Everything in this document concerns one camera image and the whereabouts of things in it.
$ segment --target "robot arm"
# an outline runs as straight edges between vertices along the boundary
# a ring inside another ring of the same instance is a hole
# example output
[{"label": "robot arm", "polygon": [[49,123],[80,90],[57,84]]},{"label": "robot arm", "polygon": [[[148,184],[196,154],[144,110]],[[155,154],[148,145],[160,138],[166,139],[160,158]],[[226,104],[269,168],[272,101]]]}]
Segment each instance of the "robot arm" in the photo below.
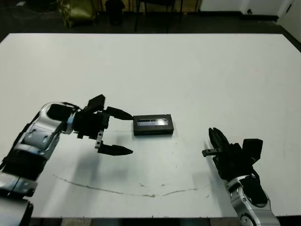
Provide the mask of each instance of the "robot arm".
[{"label": "robot arm", "polygon": [[51,157],[61,133],[75,131],[78,138],[94,139],[98,153],[125,155],[133,151],[118,145],[105,145],[103,132],[108,128],[109,117],[132,120],[133,117],[116,108],[104,110],[105,97],[89,100],[81,110],[64,103],[48,103],[28,123],[13,143],[0,165],[0,220],[4,226],[28,225],[33,205],[23,199],[33,196],[36,180]]},{"label": "robot arm", "polygon": [[221,179],[226,180],[234,207],[242,226],[280,226],[271,210],[270,200],[260,185],[252,165],[260,159],[262,140],[245,139],[243,148],[229,144],[217,128],[209,129],[214,149],[202,151],[204,157],[214,155],[213,161]]}]

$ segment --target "white wall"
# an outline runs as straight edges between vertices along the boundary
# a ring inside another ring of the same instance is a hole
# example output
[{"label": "white wall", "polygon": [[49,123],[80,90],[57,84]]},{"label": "white wall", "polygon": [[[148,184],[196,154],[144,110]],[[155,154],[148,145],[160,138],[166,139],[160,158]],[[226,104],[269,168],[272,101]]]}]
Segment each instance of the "white wall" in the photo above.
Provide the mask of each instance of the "white wall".
[{"label": "white wall", "polygon": [[239,11],[242,0],[202,0],[201,11]]},{"label": "white wall", "polygon": [[290,10],[279,18],[278,24],[301,42],[301,0],[294,0]]},{"label": "white wall", "polygon": [[284,1],[285,0],[250,0],[247,6],[242,9],[242,13],[246,14],[247,10],[251,9],[253,15],[276,16]]},{"label": "white wall", "polygon": [[241,11],[253,15],[280,16],[292,0],[202,0],[201,11]]}]

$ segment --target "bag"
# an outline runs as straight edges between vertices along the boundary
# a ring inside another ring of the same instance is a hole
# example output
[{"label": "bag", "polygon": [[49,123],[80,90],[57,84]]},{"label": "bag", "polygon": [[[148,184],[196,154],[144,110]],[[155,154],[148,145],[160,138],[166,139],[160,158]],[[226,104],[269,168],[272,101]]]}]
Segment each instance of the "bag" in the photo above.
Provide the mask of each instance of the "bag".
[{"label": "bag", "polygon": [[64,25],[74,26],[75,23],[95,21],[95,0],[57,0],[58,10],[63,16]]},{"label": "bag", "polygon": [[125,5],[122,0],[107,0],[105,3],[105,9],[110,17],[110,23],[113,25],[119,25],[122,23],[122,10]]}]

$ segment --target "white table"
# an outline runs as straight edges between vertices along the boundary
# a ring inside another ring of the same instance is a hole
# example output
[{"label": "white table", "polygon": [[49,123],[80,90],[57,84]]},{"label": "white table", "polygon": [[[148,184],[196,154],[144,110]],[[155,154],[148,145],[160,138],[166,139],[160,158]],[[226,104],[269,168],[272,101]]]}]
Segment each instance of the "white table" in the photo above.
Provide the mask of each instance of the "white table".
[{"label": "white table", "polygon": [[33,217],[234,217],[208,128],[263,140],[254,168],[275,215],[301,214],[301,54],[280,34],[10,34],[0,44],[0,158],[47,102],[170,113],[172,137],[134,137],[110,119],[97,154],[61,135],[31,198]]}]

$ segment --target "black box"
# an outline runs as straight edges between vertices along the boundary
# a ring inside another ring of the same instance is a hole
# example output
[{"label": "black box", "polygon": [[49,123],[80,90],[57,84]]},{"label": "black box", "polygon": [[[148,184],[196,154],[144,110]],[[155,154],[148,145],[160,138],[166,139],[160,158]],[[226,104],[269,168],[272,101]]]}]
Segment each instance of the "black box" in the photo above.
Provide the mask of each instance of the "black box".
[{"label": "black box", "polygon": [[134,136],[172,134],[173,121],[170,114],[133,116]]}]

